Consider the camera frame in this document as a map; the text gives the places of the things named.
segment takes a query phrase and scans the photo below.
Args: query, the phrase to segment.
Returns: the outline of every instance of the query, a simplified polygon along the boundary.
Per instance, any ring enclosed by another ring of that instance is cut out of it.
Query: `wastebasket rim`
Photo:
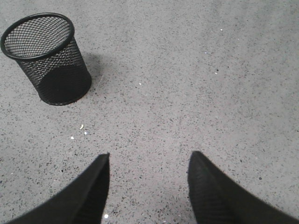
[[[21,57],[21,56],[16,56],[16,55],[8,52],[5,48],[4,43],[5,43],[7,36],[10,34],[10,32],[24,22],[27,22],[29,20],[33,20],[36,18],[41,18],[41,17],[59,17],[59,18],[64,19],[65,21],[67,21],[67,23],[70,25],[70,33],[69,33],[68,37],[56,48],[48,51],[47,53],[40,54],[37,56]],[[7,57],[12,58],[16,61],[32,62],[32,61],[36,61],[39,59],[47,58],[49,56],[52,56],[52,55],[58,53],[59,51],[61,51],[63,48],[65,48],[71,42],[74,34],[75,34],[74,25],[73,25],[72,21],[69,18],[67,18],[66,16],[64,16],[62,14],[58,14],[58,13],[38,13],[38,14],[29,15],[25,18],[22,18],[22,19],[18,20],[17,22],[15,22],[14,24],[12,24],[10,27],[8,27],[7,30],[4,32],[4,34],[1,37],[0,46],[1,46],[1,50]]]

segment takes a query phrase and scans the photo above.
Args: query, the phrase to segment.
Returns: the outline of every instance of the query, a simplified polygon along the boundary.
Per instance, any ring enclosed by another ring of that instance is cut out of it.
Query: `terrazzo floor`
[[[1,0],[1,34],[39,12],[73,21],[93,84],[51,106],[0,54],[1,224],[107,152],[103,224],[196,224],[194,150],[299,218],[297,0]]]

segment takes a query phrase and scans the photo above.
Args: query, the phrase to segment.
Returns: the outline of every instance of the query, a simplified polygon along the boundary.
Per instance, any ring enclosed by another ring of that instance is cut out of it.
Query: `gray speckled floor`
[[[104,224],[195,224],[192,150],[298,218],[298,9],[297,0],[1,0],[1,33],[29,14],[68,16],[93,85],[50,106],[0,54],[0,222],[110,152]]]

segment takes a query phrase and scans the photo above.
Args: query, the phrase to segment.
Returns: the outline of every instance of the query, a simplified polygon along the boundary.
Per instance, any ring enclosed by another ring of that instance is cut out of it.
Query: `mesh wastebasket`
[[[91,77],[74,32],[64,15],[42,13],[15,22],[1,38],[3,53],[19,64],[48,104],[73,103],[90,88]]]

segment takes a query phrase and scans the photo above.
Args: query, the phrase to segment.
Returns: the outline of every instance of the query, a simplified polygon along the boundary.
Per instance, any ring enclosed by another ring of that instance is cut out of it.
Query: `concrete floor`
[[[299,218],[298,9],[297,0],[1,0],[1,33],[30,14],[68,16],[93,85],[50,106],[0,54],[0,223],[110,152],[102,223],[195,224],[192,150]]]

